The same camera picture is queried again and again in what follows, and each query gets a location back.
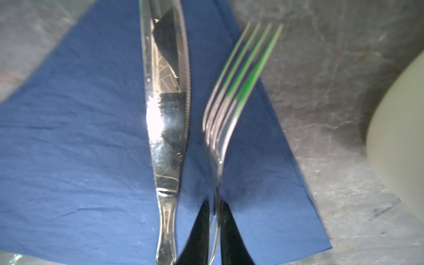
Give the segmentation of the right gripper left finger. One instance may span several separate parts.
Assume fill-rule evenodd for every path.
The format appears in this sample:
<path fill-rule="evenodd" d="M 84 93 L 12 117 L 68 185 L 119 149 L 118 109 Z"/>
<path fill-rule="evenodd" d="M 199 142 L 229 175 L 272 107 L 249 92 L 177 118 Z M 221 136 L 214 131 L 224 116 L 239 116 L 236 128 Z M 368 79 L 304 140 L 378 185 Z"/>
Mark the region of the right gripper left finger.
<path fill-rule="evenodd" d="M 204 201 L 176 265 L 207 265 L 209 252 L 209 202 Z"/>

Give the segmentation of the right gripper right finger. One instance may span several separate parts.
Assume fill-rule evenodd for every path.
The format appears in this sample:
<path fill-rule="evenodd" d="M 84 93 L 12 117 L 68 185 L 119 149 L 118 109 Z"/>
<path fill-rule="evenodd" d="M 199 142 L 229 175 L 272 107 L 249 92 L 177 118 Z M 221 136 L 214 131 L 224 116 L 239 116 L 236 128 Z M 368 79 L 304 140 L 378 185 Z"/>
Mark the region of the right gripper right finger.
<path fill-rule="evenodd" d="M 222 265 L 254 265 L 237 228 L 229 205 L 220 205 L 220 244 Z"/>

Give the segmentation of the silver fork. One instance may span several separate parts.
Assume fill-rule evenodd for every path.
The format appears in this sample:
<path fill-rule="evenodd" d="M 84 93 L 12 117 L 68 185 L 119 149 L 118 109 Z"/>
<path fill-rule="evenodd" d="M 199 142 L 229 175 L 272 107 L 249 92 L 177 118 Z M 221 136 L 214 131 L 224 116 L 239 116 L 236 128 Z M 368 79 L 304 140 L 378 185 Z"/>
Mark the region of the silver fork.
<path fill-rule="evenodd" d="M 284 28 L 283 23 L 247 23 L 229 54 L 202 118 L 204 144 L 212 172 L 209 256 L 213 264 L 219 240 L 219 188 L 230 139 L 251 92 Z"/>

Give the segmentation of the dark blue paper napkin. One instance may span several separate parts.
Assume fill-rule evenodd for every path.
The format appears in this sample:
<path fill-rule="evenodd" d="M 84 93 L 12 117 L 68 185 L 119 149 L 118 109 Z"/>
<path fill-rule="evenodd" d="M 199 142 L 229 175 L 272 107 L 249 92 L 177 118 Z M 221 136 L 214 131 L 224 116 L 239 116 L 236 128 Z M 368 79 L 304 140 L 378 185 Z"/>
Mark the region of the dark blue paper napkin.
<path fill-rule="evenodd" d="M 221 197 L 258 265 L 331 243 L 262 82 L 227 149 Z M 1 105 L 1 250 L 153 265 L 160 231 L 137 1 L 98 1 Z"/>

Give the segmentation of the silver knife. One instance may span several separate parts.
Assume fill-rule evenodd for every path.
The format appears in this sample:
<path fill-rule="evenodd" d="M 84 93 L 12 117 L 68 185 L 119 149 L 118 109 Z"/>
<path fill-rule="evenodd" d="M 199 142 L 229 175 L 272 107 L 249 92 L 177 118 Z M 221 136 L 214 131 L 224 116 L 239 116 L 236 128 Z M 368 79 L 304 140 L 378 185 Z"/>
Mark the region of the silver knife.
<path fill-rule="evenodd" d="M 191 105 L 186 23 L 181 1 L 139 1 L 139 11 L 146 123 L 160 213 L 156 263 L 173 265 Z"/>

